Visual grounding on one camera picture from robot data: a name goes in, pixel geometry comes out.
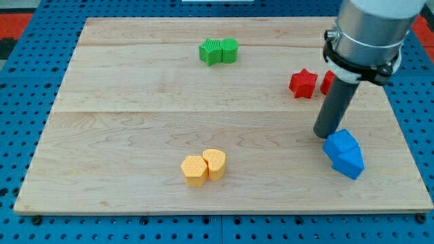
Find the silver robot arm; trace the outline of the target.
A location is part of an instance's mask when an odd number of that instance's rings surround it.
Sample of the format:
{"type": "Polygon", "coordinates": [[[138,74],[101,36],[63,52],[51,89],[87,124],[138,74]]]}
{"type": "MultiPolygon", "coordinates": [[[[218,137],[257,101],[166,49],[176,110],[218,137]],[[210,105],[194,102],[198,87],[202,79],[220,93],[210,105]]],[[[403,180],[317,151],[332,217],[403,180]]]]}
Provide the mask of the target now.
{"type": "Polygon", "coordinates": [[[344,0],[324,33],[323,58],[338,79],[386,85],[425,0],[344,0]]]}

